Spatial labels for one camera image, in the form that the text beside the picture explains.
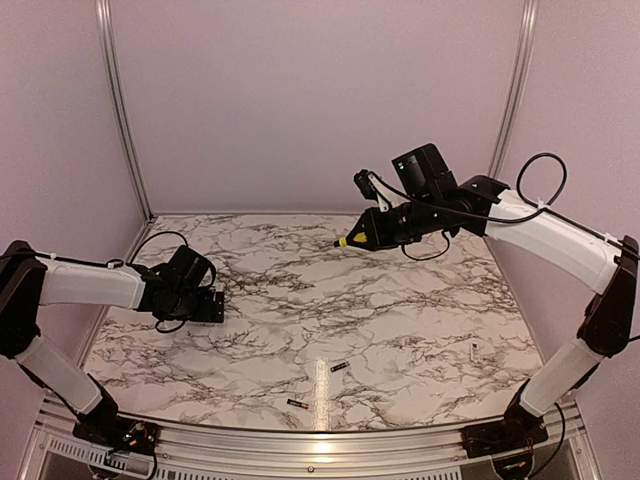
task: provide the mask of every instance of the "black joint housing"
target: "black joint housing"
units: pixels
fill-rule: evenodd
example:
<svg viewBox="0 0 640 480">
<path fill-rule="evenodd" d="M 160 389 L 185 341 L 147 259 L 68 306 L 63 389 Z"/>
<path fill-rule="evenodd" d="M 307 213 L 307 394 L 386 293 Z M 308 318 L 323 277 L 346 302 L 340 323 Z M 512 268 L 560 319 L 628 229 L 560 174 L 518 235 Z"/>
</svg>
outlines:
<svg viewBox="0 0 640 480">
<path fill-rule="evenodd" d="M 474 215 L 488 216 L 491 207 L 500 202 L 498 195 L 509 186 L 485 175 L 470 178 L 456 190 L 458 198 L 464 200 L 467 209 Z M 483 237 L 487 228 L 487 220 L 467 218 L 463 228 L 474 235 Z"/>
<path fill-rule="evenodd" d="M 24 352 L 40 335 L 36 325 L 46 265 L 30 254 L 29 244 L 16 240 L 0 260 L 0 355 L 9 359 Z"/>
<path fill-rule="evenodd" d="M 442 201 L 458 184 L 444 158 L 428 143 L 391 161 L 405 192 L 423 201 Z"/>
<path fill-rule="evenodd" d="M 638 279 L 638 242 L 625 236 L 613 278 L 602 295 L 595 295 L 585 312 L 578 338 L 591 350 L 612 357 L 629 343 Z"/>
<path fill-rule="evenodd" d="M 200 286 L 207 272 L 215 281 L 216 269 L 195 250 L 182 245 L 167 263 L 132 267 L 145 282 L 137 311 L 151 312 L 161 321 L 224 322 L 224 293 Z"/>
<path fill-rule="evenodd" d="M 469 458 L 525 448 L 549 439 L 544 419 L 530 414 L 520 405 L 522 392 L 528 383 L 529 380 L 511 399 L 502 420 L 462 429 L 462 446 Z"/>
</svg>

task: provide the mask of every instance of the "light purple wall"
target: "light purple wall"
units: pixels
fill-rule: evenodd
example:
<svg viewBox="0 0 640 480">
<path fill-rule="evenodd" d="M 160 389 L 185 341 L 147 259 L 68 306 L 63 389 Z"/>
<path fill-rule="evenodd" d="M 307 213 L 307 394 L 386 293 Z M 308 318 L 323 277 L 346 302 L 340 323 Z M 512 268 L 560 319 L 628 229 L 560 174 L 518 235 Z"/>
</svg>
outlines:
<svg viewBox="0 0 640 480">
<path fill-rule="evenodd" d="M 543 0 L 535 51 L 502 178 L 550 150 L 569 166 L 557 209 L 617 236 L 640 238 L 640 3 Z M 528 192 L 545 198 L 557 170 L 536 172 Z M 538 345 L 548 358 L 575 335 L 590 294 L 515 248 L 494 245 Z M 640 310 L 634 333 L 640 333 Z M 579 406 L 605 480 L 640 471 L 640 344 L 605 361 Z"/>
<path fill-rule="evenodd" d="M 353 174 L 429 141 L 486 172 L 523 2 L 116 0 L 159 212 L 357 211 Z"/>
<path fill-rule="evenodd" d="M 109 102 L 94 2 L 4 2 L 0 14 L 0 248 L 14 239 L 93 260 L 142 227 Z M 47 307 L 71 356 L 97 309 Z M 0 476 L 12 479 L 42 394 L 0 358 Z"/>
</svg>

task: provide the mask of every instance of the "black cable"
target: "black cable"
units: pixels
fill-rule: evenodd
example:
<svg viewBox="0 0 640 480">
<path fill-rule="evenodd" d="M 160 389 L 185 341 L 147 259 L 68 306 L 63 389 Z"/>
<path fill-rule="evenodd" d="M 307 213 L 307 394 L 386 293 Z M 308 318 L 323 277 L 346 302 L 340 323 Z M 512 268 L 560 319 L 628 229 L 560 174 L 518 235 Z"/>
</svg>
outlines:
<svg viewBox="0 0 640 480">
<path fill-rule="evenodd" d="M 484 221 L 491 221 L 491 222 L 495 222 L 495 223 L 505 223 L 505 224 L 513 225 L 513 224 L 524 223 L 524 222 L 528 222 L 529 220 L 533 220 L 538 215 L 541 215 L 542 213 L 545 212 L 545 208 L 543 207 L 543 208 L 539 209 L 538 211 L 532 213 L 531 215 L 528 215 L 526 217 L 521 217 L 521 218 L 494 218 L 494 217 L 488 217 L 486 215 L 477 215 L 475 213 L 462 212 L 462 211 L 456 210 L 454 208 L 442 207 L 440 205 L 432 205 L 430 203 L 422 202 L 420 200 L 412 198 L 412 197 L 408 196 L 406 193 L 403 193 L 400 190 L 398 190 L 397 188 L 394 188 L 391 185 L 389 185 L 388 183 L 386 183 L 384 180 L 382 180 L 378 176 L 377 173 L 371 172 L 371 174 L 374 177 L 376 177 L 376 179 L 383 186 L 387 187 L 389 190 L 391 190 L 393 193 L 395 193 L 399 197 L 402 197 L 405 200 L 408 200 L 410 202 L 417 203 L 418 205 L 422 205 L 422 206 L 424 206 L 426 208 L 431 209 L 434 212 L 448 213 L 448 214 L 454 215 L 456 217 L 470 218 L 470 219 L 473 219 L 473 220 L 484 220 Z"/>
<path fill-rule="evenodd" d="M 114 258 L 112 260 L 109 260 L 106 263 L 100 263 L 100 262 L 91 262 L 89 260 L 81 260 L 79 258 L 60 257 L 58 255 L 51 255 L 49 253 L 36 252 L 35 250 L 21 251 L 21 252 L 14 252 L 14 253 L 8 253 L 5 255 L 0 255 L 0 261 L 6 258 L 13 258 L 13 257 L 46 258 L 47 260 L 55 260 L 56 262 L 73 263 L 75 265 L 85 265 L 87 267 L 106 268 L 109 270 L 120 268 L 125 265 L 124 260 L 120 258 Z"/>
<path fill-rule="evenodd" d="M 151 469 L 151 475 L 147 477 L 147 480 L 151 480 L 158 473 L 158 457 L 156 456 L 156 452 L 153 452 L 153 468 Z"/>
<path fill-rule="evenodd" d="M 451 241 L 449 240 L 449 237 L 447 237 L 447 232 L 445 232 L 443 230 L 443 231 L 440 232 L 440 234 L 446 240 L 447 246 L 445 247 L 444 250 L 442 250 L 441 252 L 435 253 L 434 255 L 430 255 L 428 257 L 423 257 L 423 258 L 412 257 L 411 255 L 409 255 L 407 253 L 406 248 L 405 248 L 406 245 L 400 245 L 400 250 L 402 251 L 402 253 L 404 254 L 405 257 L 410 258 L 411 260 L 414 260 L 416 262 L 424 262 L 426 260 L 435 260 L 436 258 L 441 257 L 442 255 L 447 253 L 449 251 L 449 248 L 451 247 Z"/>
<path fill-rule="evenodd" d="M 527 168 L 529 166 L 531 166 L 531 164 L 533 162 L 535 162 L 536 160 L 539 160 L 541 158 L 545 158 L 545 157 L 549 157 L 549 158 L 553 158 L 554 160 L 556 160 L 560 166 L 562 167 L 562 181 L 560 182 L 560 186 L 558 187 L 558 189 L 555 191 L 555 193 L 552 195 L 552 197 L 549 199 L 549 201 L 546 203 L 545 206 L 538 208 L 537 204 L 534 203 L 533 201 L 531 201 L 529 198 L 527 198 L 521 190 L 521 182 L 522 182 L 522 178 L 524 177 L 524 173 L 526 172 Z M 536 208 L 538 208 L 538 210 L 534 213 L 532 213 L 531 215 L 528 215 L 526 217 L 521 217 L 521 218 L 513 218 L 513 219 L 509 219 L 509 218 L 496 218 L 496 217 L 490 217 L 490 216 L 486 216 L 486 215 L 476 215 L 473 213 L 467 213 L 467 212 L 461 212 L 460 210 L 455 210 L 453 208 L 447 208 L 447 207 L 442 207 L 439 205 L 432 205 L 430 203 L 426 203 L 426 202 L 422 202 L 420 200 L 417 200 L 415 198 L 409 197 L 406 193 L 403 193 L 401 191 L 399 191 L 398 189 L 392 187 L 391 185 L 389 185 L 388 183 L 386 183 L 384 180 L 382 180 L 382 178 L 380 178 L 380 176 L 375 173 L 375 172 L 370 172 L 374 177 L 376 177 L 376 179 L 385 187 L 387 187 L 389 190 L 391 190 L 393 193 L 395 193 L 396 195 L 404 198 L 405 200 L 408 200 L 410 202 L 414 202 L 417 204 L 420 204 L 424 207 L 430 208 L 432 211 L 434 212 L 442 212 L 442 213 L 448 213 L 450 215 L 455 215 L 458 217 L 462 217 L 462 218 L 470 218 L 470 219 L 474 219 L 474 220 L 483 220 L 483 221 L 487 221 L 487 222 L 494 222 L 494 223 L 502 223 L 502 224 L 507 224 L 507 225 L 514 225 L 514 224 L 518 224 L 518 223 L 524 223 L 524 222 L 528 222 L 529 220 L 533 220 L 534 218 L 536 218 L 537 216 L 541 215 L 542 213 L 548 213 L 576 228 L 579 228 L 580 230 L 596 237 L 599 240 L 603 240 L 606 241 L 609 245 L 619 248 L 620 250 L 624 251 L 625 253 L 627 253 L 628 255 L 630 255 L 631 257 L 635 258 L 636 260 L 640 260 L 640 255 L 638 255 L 638 253 L 634 252 L 633 250 L 629 250 L 628 248 L 626 248 L 624 245 L 622 245 L 620 242 L 617 242 L 615 240 L 606 238 L 604 235 L 602 235 L 599 232 L 596 232 L 595 230 L 593 230 L 592 228 L 587 227 L 586 225 L 583 225 L 579 222 L 576 222 L 575 220 L 572 220 L 558 212 L 555 212 L 554 210 L 551 210 L 550 208 L 548 208 L 550 205 L 553 204 L 553 202 L 555 202 L 558 197 L 560 196 L 560 194 L 562 193 L 562 191 L 564 190 L 564 187 L 567 183 L 567 177 L 568 177 L 568 173 L 567 173 L 567 165 L 565 164 L 564 160 L 562 160 L 558 155 L 556 155 L 555 153 L 549 153 L 549 152 L 542 152 L 542 153 L 538 153 L 536 155 L 534 155 L 533 157 L 531 157 L 529 160 L 527 160 L 527 162 L 524 164 L 524 166 L 520 169 L 520 172 L 518 173 L 518 179 L 517 179 L 517 193 L 518 196 L 520 197 L 520 199 L 527 203 L 530 206 L 534 206 Z"/>
<path fill-rule="evenodd" d="M 144 247 L 147 243 L 149 243 L 151 240 L 153 240 L 154 238 L 157 238 L 161 235 L 177 235 L 178 237 L 180 237 L 182 239 L 182 241 L 184 242 L 185 246 L 189 246 L 189 241 L 187 240 L 187 237 L 185 237 L 182 233 L 180 232 L 176 232 L 175 230 L 166 230 L 164 232 L 158 232 L 158 233 L 154 233 L 153 235 L 151 235 L 150 237 L 147 237 L 144 242 L 142 242 L 140 245 L 138 245 L 138 248 L 136 248 L 135 252 L 133 252 L 133 255 L 131 255 L 131 260 L 129 260 L 129 264 L 133 263 L 133 261 L 136 259 L 136 257 L 138 256 L 138 254 L 140 253 L 140 250 L 142 250 L 142 247 Z"/>
<path fill-rule="evenodd" d="M 177 327 L 173 327 L 173 328 L 169 328 L 167 330 L 163 330 L 163 329 L 160 328 L 160 325 L 162 325 L 164 322 L 165 322 L 165 320 L 158 320 L 156 322 L 156 326 L 155 326 L 156 332 L 162 333 L 162 334 L 177 332 L 182 327 L 184 327 L 186 325 L 186 323 L 187 323 L 186 320 L 182 320 L 182 323 L 180 323 L 180 325 L 178 325 Z"/>
<path fill-rule="evenodd" d="M 535 473 L 532 473 L 531 475 L 529 475 L 529 480 L 531 480 L 534 477 L 537 477 L 538 474 L 540 472 L 542 472 L 542 470 L 544 470 L 545 468 L 547 468 L 547 465 L 549 465 L 551 463 L 551 460 L 553 460 L 555 458 L 555 456 L 558 454 L 558 452 L 560 451 L 560 449 L 562 448 L 562 443 L 564 442 L 564 436 L 567 433 L 567 421 L 564 418 L 564 412 L 562 411 L 562 408 L 560 408 L 560 405 L 558 405 L 557 403 L 554 404 L 556 406 L 556 408 L 558 409 L 558 413 L 560 414 L 560 418 L 562 418 L 562 434 L 560 435 L 560 441 L 558 442 L 558 446 L 556 447 L 556 449 L 553 451 L 553 453 L 551 454 L 551 456 L 549 458 L 547 458 L 547 461 L 544 462 L 542 464 L 542 466 L 535 471 Z"/>
</svg>

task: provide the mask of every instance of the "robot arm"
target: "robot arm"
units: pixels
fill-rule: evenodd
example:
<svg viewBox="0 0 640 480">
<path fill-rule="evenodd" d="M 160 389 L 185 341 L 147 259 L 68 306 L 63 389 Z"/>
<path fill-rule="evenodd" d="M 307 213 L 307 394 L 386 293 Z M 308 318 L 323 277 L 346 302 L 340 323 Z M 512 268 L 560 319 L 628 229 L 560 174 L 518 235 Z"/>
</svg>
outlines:
<svg viewBox="0 0 640 480">
<path fill-rule="evenodd" d="M 577 337 L 520 388 L 504 418 L 463 430 L 469 457 L 547 440 L 542 416 L 568 391 L 582 385 L 605 357 L 620 353 L 629 341 L 637 241 L 625 237 L 620 243 L 551 212 L 543 204 L 531 206 L 506 184 L 489 177 L 476 176 L 458 185 L 432 144 L 392 163 L 406 191 L 403 196 L 409 201 L 386 211 L 375 207 L 365 210 L 353 230 L 335 246 L 375 251 L 418 242 L 423 235 L 437 231 L 455 236 L 464 228 L 530 251 L 594 292 Z M 380 196 L 380 184 L 401 193 L 367 170 L 358 173 L 354 181 L 367 199 Z M 523 218 L 529 219 L 511 223 L 490 220 Z"/>
<path fill-rule="evenodd" d="M 75 436 L 116 450 L 153 453 L 157 426 L 118 416 L 118 405 L 107 391 L 41 334 L 38 309 L 65 303 L 111 305 L 151 312 L 159 321 L 221 323 L 223 293 L 200 286 L 207 272 L 213 284 L 213 264 L 186 246 L 153 268 L 70 263 L 36 254 L 23 241 L 13 242 L 0 258 L 0 355 L 58 395 L 78 418 Z"/>
</svg>

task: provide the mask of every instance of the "marble tabletop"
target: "marble tabletop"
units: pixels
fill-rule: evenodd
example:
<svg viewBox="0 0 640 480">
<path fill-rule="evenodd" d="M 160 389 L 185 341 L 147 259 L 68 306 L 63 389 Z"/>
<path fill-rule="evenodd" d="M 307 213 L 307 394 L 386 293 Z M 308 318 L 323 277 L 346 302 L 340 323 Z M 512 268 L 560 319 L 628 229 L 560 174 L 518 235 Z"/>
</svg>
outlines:
<svg viewBox="0 0 640 480">
<path fill-rule="evenodd" d="M 355 220 L 160 217 L 152 233 L 178 230 L 216 265 L 225 322 L 161 335 L 150 314 L 112 308 L 85 370 L 122 411 L 227 427 L 388 429 L 502 413 L 541 362 L 484 241 L 461 232 L 427 262 L 333 248 Z M 166 261 L 179 244 L 158 237 L 137 261 Z"/>
</svg>

